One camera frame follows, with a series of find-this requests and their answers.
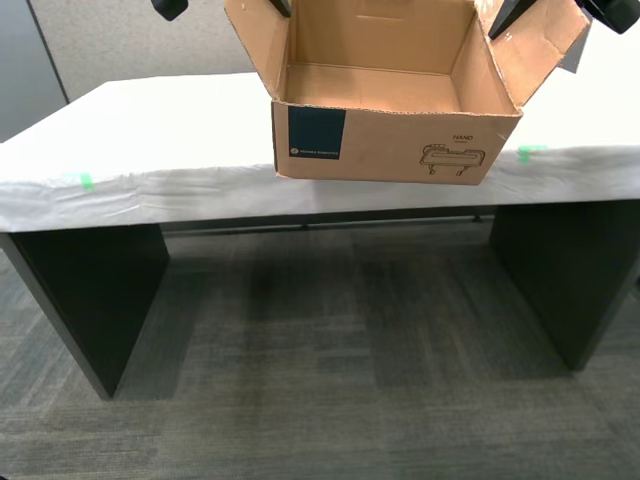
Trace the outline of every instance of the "green tape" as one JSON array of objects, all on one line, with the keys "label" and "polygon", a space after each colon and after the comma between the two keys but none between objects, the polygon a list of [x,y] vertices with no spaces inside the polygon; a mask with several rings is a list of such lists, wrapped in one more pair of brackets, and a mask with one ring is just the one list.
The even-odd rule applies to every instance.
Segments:
[{"label": "green tape", "polygon": [[529,163],[531,160],[531,152],[534,150],[546,150],[546,145],[523,145],[518,149],[518,160],[520,163]]},{"label": "green tape", "polygon": [[63,174],[62,176],[79,179],[80,183],[82,184],[82,188],[84,188],[88,192],[95,190],[95,186],[93,185],[93,180],[91,179],[91,175],[89,175],[88,173],[68,173],[68,174]]},{"label": "green tape", "polygon": [[95,187],[93,186],[93,180],[91,180],[91,175],[88,173],[80,174],[80,183],[82,187],[87,191],[92,191]]}]

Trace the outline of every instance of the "box flap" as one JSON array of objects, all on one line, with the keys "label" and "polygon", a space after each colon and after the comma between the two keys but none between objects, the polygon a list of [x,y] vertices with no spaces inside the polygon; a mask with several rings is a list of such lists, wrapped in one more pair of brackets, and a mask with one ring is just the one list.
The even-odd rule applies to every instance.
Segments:
[{"label": "box flap", "polygon": [[224,9],[262,83],[277,98],[289,19],[269,0],[225,0]]},{"label": "box flap", "polygon": [[[488,35],[504,0],[475,0]],[[589,24],[575,0],[537,0],[495,40],[487,41],[513,101],[521,107]]]}]

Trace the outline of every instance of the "printed illustration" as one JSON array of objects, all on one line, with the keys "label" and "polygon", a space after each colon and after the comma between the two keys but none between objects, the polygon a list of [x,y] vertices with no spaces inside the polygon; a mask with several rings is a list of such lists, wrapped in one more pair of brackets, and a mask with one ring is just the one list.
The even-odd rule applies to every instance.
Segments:
[{"label": "printed illustration", "polygon": [[482,150],[465,150],[464,152],[449,150],[445,145],[427,145],[424,147],[421,165],[429,167],[429,175],[436,174],[436,167],[460,167],[456,176],[461,176],[472,167],[480,167],[484,162]]}]

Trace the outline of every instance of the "white tablecloth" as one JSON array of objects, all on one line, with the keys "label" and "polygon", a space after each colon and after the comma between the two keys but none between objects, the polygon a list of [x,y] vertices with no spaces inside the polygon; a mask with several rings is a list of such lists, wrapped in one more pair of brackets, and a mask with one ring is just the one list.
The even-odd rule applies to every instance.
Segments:
[{"label": "white tablecloth", "polygon": [[0,145],[0,231],[640,198],[638,47],[595,24],[478,187],[276,177],[255,74],[107,83]]}]

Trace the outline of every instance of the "black table leg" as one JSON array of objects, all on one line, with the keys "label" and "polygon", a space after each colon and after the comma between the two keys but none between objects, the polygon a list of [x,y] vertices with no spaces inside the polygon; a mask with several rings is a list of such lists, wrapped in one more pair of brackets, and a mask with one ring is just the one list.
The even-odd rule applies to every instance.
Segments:
[{"label": "black table leg", "polygon": [[580,370],[640,275],[640,201],[500,207],[491,244]]},{"label": "black table leg", "polygon": [[169,255],[157,225],[0,233],[2,247],[101,398],[111,398]]}]

